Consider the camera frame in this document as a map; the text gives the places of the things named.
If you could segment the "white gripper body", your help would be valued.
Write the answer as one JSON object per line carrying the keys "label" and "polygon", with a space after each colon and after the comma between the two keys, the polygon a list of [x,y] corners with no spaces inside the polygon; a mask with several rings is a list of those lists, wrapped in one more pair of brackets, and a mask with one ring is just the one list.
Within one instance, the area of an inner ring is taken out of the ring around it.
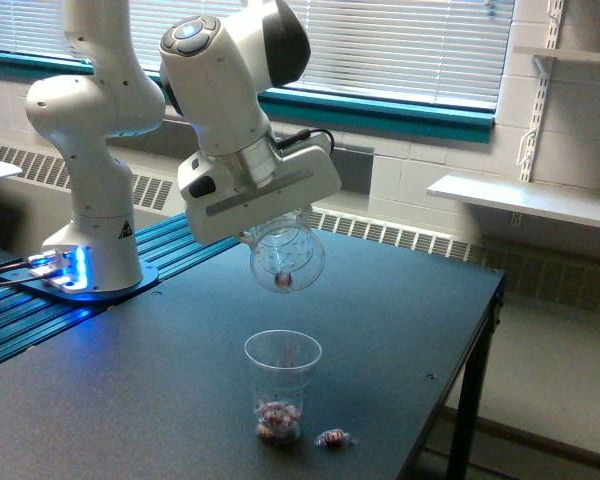
{"label": "white gripper body", "polygon": [[331,141],[314,134],[278,150],[269,136],[223,157],[198,151],[178,168],[196,240],[208,245],[337,193]]}

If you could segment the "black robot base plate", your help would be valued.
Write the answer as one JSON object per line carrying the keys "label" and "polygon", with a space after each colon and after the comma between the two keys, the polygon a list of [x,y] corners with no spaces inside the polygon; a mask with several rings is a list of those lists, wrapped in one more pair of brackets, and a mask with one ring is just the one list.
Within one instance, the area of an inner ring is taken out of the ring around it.
{"label": "black robot base plate", "polygon": [[1,282],[24,280],[18,286],[24,290],[46,295],[75,304],[116,304],[125,299],[140,294],[158,283],[159,270],[148,262],[141,261],[142,280],[134,286],[115,290],[103,291],[101,289],[77,289],[75,286],[66,287],[70,280],[67,275],[43,280],[41,276],[53,270],[52,266],[43,265],[37,268],[20,268],[0,274]]}

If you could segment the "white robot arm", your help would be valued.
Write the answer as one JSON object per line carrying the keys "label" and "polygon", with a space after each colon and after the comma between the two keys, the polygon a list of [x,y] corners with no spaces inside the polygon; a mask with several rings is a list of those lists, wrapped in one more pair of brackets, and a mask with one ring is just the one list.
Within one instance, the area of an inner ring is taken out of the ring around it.
{"label": "white robot arm", "polygon": [[127,2],[68,1],[63,14],[67,40],[93,71],[36,81],[26,98],[30,123],[70,176],[71,219],[30,267],[55,293],[100,297],[154,279],[139,258],[131,170],[107,142],[156,130],[167,107],[197,138],[177,180],[200,243],[285,222],[339,191],[329,135],[277,139],[258,99],[298,80],[311,55],[287,3],[250,1],[224,18],[176,22],[159,43],[160,82],[134,53]]}

